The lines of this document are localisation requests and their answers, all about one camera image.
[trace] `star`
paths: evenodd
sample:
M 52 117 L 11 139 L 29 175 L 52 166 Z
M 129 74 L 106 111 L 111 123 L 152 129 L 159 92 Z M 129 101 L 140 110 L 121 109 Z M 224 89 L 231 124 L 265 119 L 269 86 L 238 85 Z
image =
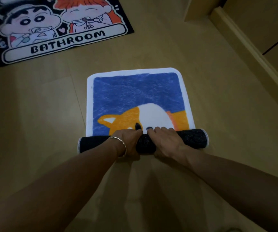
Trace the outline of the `star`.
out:
M 3 20 L 3 15 L 0 14 L 0 19 Z

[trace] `dog's nose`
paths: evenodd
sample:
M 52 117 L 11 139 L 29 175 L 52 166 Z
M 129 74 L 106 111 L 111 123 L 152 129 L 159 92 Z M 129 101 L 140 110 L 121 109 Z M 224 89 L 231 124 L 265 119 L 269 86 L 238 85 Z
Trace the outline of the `dog's nose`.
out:
M 138 129 L 142 129 L 142 128 L 141 128 L 141 125 L 140 125 L 139 123 L 136 123 L 136 125 L 135 125 L 135 129 L 136 129 L 136 130 L 138 130 Z

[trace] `floor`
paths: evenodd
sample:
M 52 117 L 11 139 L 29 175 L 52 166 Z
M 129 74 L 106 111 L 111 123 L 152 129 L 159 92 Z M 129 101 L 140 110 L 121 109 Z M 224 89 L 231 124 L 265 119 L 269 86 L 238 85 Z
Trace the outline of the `floor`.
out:
M 206 152 L 278 176 L 278 105 L 187 0 L 120 0 L 135 33 L 0 68 L 0 199 L 76 155 L 86 80 L 98 72 L 174 67 Z M 153 156 L 116 163 L 67 231 L 263 231 L 196 176 Z

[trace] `bangle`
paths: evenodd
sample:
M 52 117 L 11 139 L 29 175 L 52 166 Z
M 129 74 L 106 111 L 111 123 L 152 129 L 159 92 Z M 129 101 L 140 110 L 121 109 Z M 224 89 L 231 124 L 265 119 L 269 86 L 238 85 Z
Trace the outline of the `bangle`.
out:
M 109 138 L 116 138 L 116 139 L 120 140 L 120 141 L 124 144 L 125 152 L 124 152 L 124 154 L 123 154 L 122 156 L 118 156 L 118 158 L 123 158 L 123 157 L 125 157 L 125 156 L 126 156 L 126 153 L 127 153 L 127 147 L 126 147 L 125 142 L 123 142 L 122 139 L 120 139 L 120 138 L 118 138 L 118 137 L 115 137 L 115 136 L 111 136 L 111 137 L 109 137 Z

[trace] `rolled-up mat section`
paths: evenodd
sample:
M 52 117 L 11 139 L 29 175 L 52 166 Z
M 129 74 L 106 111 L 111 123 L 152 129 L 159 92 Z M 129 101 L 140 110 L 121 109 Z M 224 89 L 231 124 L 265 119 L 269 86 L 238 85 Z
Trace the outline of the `rolled-up mat section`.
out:
M 177 134 L 182 138 L 184 144 L 195 149 L 206 148 L 209 144 L 208 135 L 203 129 L 177 131 Z M 102 144 L 109 137 L 110 136 L 91 136 L 80 138 L 78 143 L 78 153 L 82 153 Z M 139 154 L 149 155 L 156 151 L 156 146 L 150 139 L 149 135 L 143 134 L 137 142 L 136 150 Z

